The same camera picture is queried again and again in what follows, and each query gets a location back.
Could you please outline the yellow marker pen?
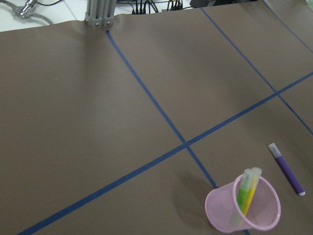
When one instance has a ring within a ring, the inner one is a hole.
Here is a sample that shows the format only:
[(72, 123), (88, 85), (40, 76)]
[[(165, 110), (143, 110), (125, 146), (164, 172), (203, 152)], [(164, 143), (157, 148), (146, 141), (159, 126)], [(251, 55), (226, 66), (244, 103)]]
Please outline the yellow marker pen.
[(257, 188), (257, 185), (258, 185), (258, 182), (260, 179), (260, 176), (262, 174), (262, 170), (259, 167), (253, 167), (252, 171), (254, 173), (254, 175), (253, 175), (254, 178), (253, 178), (253, 182), (252, 182), (251, 189), (249, 192), (249, 198), (248, 198), (248, 202), (247, 202), (247, 212), (249, 211), (253, 196), (255, 194), (255, 191), (256, 191), (256, 188)]

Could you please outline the aluminium frame post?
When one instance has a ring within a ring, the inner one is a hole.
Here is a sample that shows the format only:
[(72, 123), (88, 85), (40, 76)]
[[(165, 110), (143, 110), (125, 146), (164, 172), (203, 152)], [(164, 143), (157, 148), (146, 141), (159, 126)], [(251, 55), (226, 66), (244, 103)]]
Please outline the aluminium frame post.
[(117, 0), (87, 0), (85, 22), (91, 27), (112, 26)]

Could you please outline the green marker pen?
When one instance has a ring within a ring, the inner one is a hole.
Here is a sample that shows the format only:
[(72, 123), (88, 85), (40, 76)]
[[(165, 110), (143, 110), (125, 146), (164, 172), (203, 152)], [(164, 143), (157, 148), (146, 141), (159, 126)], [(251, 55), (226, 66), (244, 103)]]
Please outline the green marker pen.
[[(249, 192), (254, 178), (254, 173), (251, 168), (245, 169), (240, 182), (238, 183), (238, 193), (236, 201), (238, 207), (244, 216), (247, 215), (247, 202), (249, 198)], [(237, 211), (234, 211), (231, 216), (230, 225), (233, 228), (237, 228), (243, 224), (243, 220)]]

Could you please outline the purple marker pen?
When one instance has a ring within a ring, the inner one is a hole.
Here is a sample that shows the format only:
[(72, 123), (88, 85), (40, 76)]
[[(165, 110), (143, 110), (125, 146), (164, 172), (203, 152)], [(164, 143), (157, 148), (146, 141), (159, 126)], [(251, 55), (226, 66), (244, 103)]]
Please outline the purple marker pen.
[(268, 145), (268, 148), (272, 155), (274, 156), (276, 162), (278, 163), (279, 167), (283, 171), (285, 177), (287, 178), (288, 182), (294, 189), (297, 195), (304, 196), (306, 194), (305, 189), (301, 185), (300, 181), (298, 180), (297, 176), (285, 160), (284, 156), (281, 154), (280, 150), (276, 146), (275, 143), (271, 143)]

